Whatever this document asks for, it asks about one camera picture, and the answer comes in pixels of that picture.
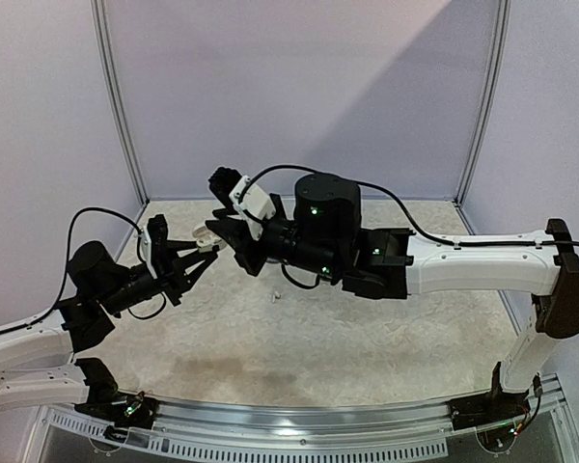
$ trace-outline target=beige carpet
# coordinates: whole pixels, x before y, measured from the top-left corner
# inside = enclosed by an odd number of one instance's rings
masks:
[[[430,232],[466,233],[444,202],[408,202]],[[151,203],[145,224],[166,215],[170,237],[191,239],[217,202]],[[404,227],[389,201],[364,201],[363,226]],[[120,263],[137,263],[131,239]],[[307,274],[296,278],[310,282]],[[272,303],[272,293],[281,298]],[[151,313],[160,298],[133,311]],[[268,264],[258,278],[222,251],[178,307],[139,321],[115,320],[97,356],[124,390],[194,400],[277,405],[372,405],[468,393],[514,341],[497,293],[447,291],[406,301],[368,301],[340,286],[305,291]]]

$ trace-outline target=white wall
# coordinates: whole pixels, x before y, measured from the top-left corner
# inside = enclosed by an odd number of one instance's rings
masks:
[[[452,198],[497,0],[112,0],[110,36],[153,198],[219,165],[302,163]],[[267,185],[292,191],[296,173]]]
[[[90,2],[0,1],[0,324],[56,297],[72,214],[103,205],[134,217]],[[75,243],[116,251],[127,227],[83,216]],[[30,411],[0,415],[0,462],[18,460]]]
[[[479,232],[543,229],[562,217],[579,239],[579,0],[512,2],[502,73],[464,207]],[[530,313],[513,295],[516,315]],[[550,368],[579,428],[579,337]]]

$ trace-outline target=black cable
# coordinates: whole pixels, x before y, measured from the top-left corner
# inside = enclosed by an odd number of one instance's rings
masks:
[[[137,249],[135,249],[135,254],[137,255],[137,259],[142,262],[142,263],[146,263],[146,261],[144,260],[144,258],[142,258],[142,250],[140,249],[142,245],[142,231],[139,230],[137,233]]]
[[[256,224],[260,224],[263,225],[265,222],[262,219],[258,219],[255,215],[253,215],[251,212],[249,212],[249,209],[244,209],[243,210],[244,215],[246,215],[247,217],[249,217],[252,221],[254,221]]]
[[[133,313],[130,308],[128,308],[127,310],[133,318],[137,318],[138,320],[150,320],[151,318],[155,318],[157,315],[159,315],[161,312],[163,312],[165,310],[165,306],[167,306],[167,298],[165,297],[165,294],[163,294],[161,292],[161,296],[163,296],[163,304],[161,304],[161,307],[155,313],[151,313],[150,315],[141,316],[141,315],[136,315],[135,313]]]
[[[517,435],[521,434],[521,432],[525,431],[528,426],[530,424],[532,424],[532,422],[534,421],[534,419],[537,417],[538,415],[538,410],[540,410],[540,402],[542,400],[542,395],[538,398],[537,400],[537,408],[534,410],[534,413],[532,414],[532,417],[530,417],[530,419],[528,420],[528,422],[526,422],[525,424],[522,425],[521,429],[519,429],[517,431]]]
[[[60,290],[58,291],[58,295],[56,296],[56,300],[49,307],[49,309],[47,309],[47,312],[45,312],[40,317],[33,319],[29,323],[21,323],[19,325],[15,325],[15,326],[12,326],[10,328],[6,328],[4,330],[0,330],[0,335],[6,335],[7,333],[12,333],[13,331],[21,330],[23,328],[28,328],[29,326],[36,325],[37,323],[41,323],[43,320],[48,318],[52,312],[54,312],[54,310],[56,309],[56,306],[60,302],[60,298],[62,297],[62,293],[65,291],[65,286],[67,285],[67,264],[69,263],[69,258],[70,258],[70,244],[71,244],[71,239],[72,239],[72,234],[73,234],[73,228],[75,227],[75,222],[77,221],[79,216],[86,213],[86,212],[102,212],[104,214],[113,215],[114,217],[118,217],[119,219],[127,222],[133,229],[135,229],[138,232],[138,234],[141,233],[139,227],[137,226],[137,224],[135,222],[133,222],[131,219],[129,219],[125,215],[122,215],[120,212],[116,212],[115,210],[106,209],[105,207],[94,207],[94,206],[84,207],[83,209],[79,209],[77,211],[77,213],[75,213],[75,215],[73,215],[72,219],[70,219],[69,232],[67,233],[67,258],[65,260],[65,270],[64,270],[63,275],[62,275],[62,282],[60,283]]]
[[[579,241],[545,241],[542,243],[544,246],[561,245],[561,246],[575,246],[579,248]]]
[[[444,238],[440,238],[439,236],[433,236],[432,234],[424,231],[423,228],[420,225],[418,225],[418,222],[416,222],[416,220],[414,219],[414,217],[412,216],[410,211],[407,209],[407,206],[403,203],[403,201],[395,193],[384,188],[383,186],[375,185],[373,183],[367,183],[365,181],[356,181],[356,183],[358,183],[361,186],[366,186],[368,188],[372,188],[373,190],[380,191],[380,192],[384,193],[386,196],[389,196],[390,198],[392,198],[395,201],[395,203],[397,203],[399,205],[401,211],[403,212],[405,217],[407,217],[407,220],[409,221],[410,224],[412,224],[412,227],[414,227],[416,232],[418,232],[419,234],[421,234],[423,237],[425,237],[426,239],[428,239],[430,241],[444,244],[446,246],[457,246],[458,245],[458,246],[466,246],[468,248],[469,247],[479,248],[479,247],[490,247],[490,246],[536,246],[537,245],[535,241],[470,241],[470,242],[461,241],[461,242],[455,243],[454,241],[451,241],[450,239],[444,239]]]
[[[238,197],[238,202],[242,203],[242,200],[244,199],[244,195],[247,194],[247,191],[249,191],[249,188],[251,188],[251,185],[256,183],[260,178],[262,178],[263,176],[265,176],[266,174],[268,174],[270,172],[281,171],[281,170],[285,170],[285,169],[295,170],[295,171],[305,171],[305,172],[309,172],[311,174],[317,174],[317,172],[318,172],[315,169],[312,169],[310,167],[296,166],[293,164],[277,164],[276,166],[267,167],[263,171],[260,171],[259,173],[257,173],[253,178],[251,178],[251,180],[249,181],[247,186],[245,186],[244,189],[240,192],[240,196]]]
[[[281,264],[281,273],[283,273],[283,276],[286,277],[286,280],[288,280],[294,286],[298,286],[300,289],[315,289],[319,286],[319,275],[316,276],[316,282],[309,286],[295,280],[292,275],[290,275],[288,269],[283,263]]]

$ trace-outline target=small white object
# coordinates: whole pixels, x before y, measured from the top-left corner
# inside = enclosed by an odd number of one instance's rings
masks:
[[[200,253],[207,253],[212,251],[216,246],[219,251],[227,246],[227,243],[223,241],[219,236],[210,231],[206,223],[202,222],[193,229],[193,237],[197,243],[197,249]]]
[[[242,202],[239,202],[240,193],[250,182],[251,179],[248,176],[241,178],[235,185],[232,193],[230,193],[230,199],[234,204],[235,211],[249,226],[251,237],[256,241],[259,241],[262,237],[263,227],[255,220],[249,218],[245,211],[248,211],[252,216],[259,220],[269,219],[273,217],[277,211],[270,196],[255,183],[249,187]]]

